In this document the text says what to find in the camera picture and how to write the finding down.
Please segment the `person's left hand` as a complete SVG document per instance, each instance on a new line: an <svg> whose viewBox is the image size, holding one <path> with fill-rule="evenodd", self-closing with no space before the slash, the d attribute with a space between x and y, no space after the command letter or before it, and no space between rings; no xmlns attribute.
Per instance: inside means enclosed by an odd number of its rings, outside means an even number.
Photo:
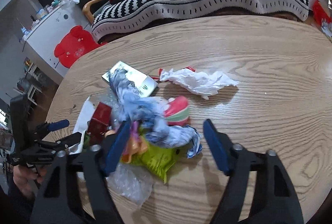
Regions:
<svg viewBox="0 0 332 224"><path fill-rule="evenodd" d="M35 197L35 194L30 181L41 184L44 181L46 173L46 167L42 167L38 172L35 172L28 167L18 165L13 168L13 181L26 198L32 199Z"/></svg>

